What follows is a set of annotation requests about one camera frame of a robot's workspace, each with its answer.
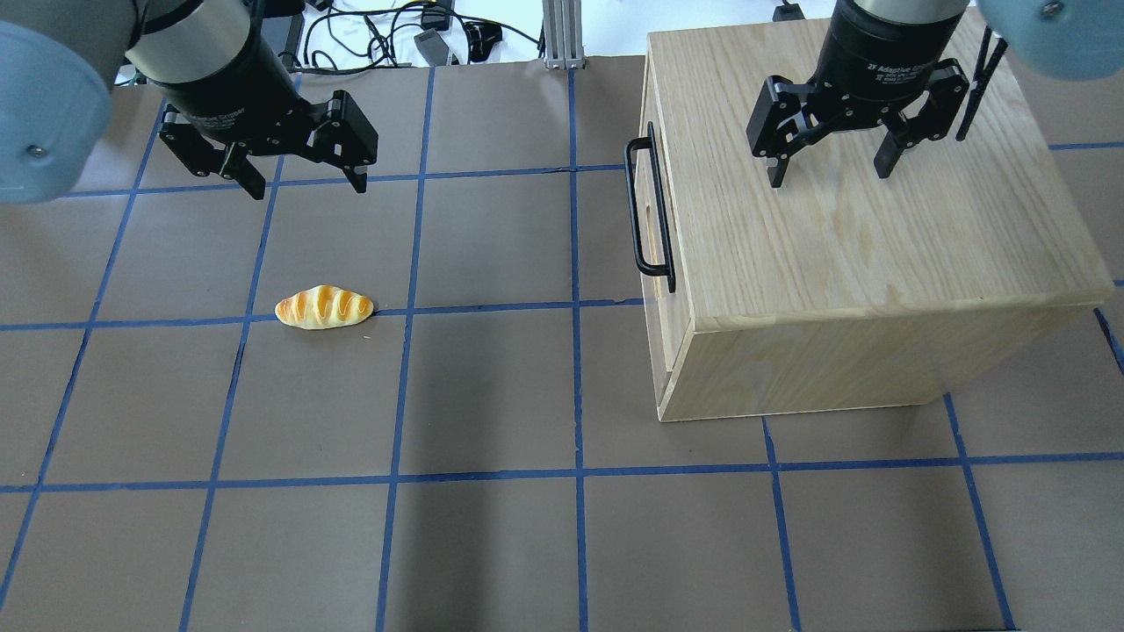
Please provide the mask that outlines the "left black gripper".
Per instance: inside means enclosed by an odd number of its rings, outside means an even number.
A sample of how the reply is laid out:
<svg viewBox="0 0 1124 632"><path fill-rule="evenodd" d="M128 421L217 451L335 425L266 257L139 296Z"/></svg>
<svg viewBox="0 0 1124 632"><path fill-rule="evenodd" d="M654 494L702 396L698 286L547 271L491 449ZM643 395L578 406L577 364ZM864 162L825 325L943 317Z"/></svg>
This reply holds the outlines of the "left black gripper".
<svg viewBox="0 0 1124 632"><path fill-rule="evenodd" d="M325 103L299 96L259 31L212 75L151 82L169 101L160 139L194 177L223 177L264 200L266 180L250 155L294 154L339 169L354 192L368 192L368 168L378 160L374 125L348 91L333 91Z"/></svg>

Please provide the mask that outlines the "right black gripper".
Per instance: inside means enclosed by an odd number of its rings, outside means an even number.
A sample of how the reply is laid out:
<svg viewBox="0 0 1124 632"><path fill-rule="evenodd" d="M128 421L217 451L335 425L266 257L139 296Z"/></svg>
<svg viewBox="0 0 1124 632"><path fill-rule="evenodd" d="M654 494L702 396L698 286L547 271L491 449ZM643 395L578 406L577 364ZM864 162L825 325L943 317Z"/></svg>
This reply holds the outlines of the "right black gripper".
<svg viewBox="0 0 1124 632"><path fill-rule="evenodd" d="M886 127L880 179L907 148L948 136L969 89L944 55L952 35L951 1L839 1L810 80L767 76L747 119L769 184L782 187L791 156L828 133Z"/></svg>

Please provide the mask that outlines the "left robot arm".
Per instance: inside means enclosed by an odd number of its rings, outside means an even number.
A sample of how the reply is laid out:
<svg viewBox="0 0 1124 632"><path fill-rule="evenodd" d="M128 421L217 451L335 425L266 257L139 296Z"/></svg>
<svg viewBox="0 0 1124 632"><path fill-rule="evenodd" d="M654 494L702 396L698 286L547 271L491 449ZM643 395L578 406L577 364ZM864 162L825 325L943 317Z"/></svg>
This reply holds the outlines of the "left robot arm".
<svg viewBox="0 0 1124 632"><path fill-rule="evenodd" d="M366 191L378 133L353 96L309 103L241 1L4 1L1 198L45 204L72 191L112 119L129 61L165 97L165 147L194 177L262 199L254 156L339 169Z"/></svg>

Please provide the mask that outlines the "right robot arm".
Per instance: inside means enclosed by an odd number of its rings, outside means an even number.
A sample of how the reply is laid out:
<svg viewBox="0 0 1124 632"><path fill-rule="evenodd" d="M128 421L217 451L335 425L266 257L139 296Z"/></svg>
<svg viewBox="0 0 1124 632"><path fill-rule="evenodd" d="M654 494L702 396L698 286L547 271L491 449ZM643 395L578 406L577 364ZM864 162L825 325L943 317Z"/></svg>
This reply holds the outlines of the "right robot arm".
<svg viewBox="0 0 1124 632"><path fill-rule="evenodd" d="M790 159L831 133L882 127L877 177L925 139L966 139L999 62L1014 49L1057 80L1089 81L1121 69L1120 1L980 1L984 36L971 75L945 49L966 1L839 1L806 83L767 76L747 119L771 187Z"/></svg>

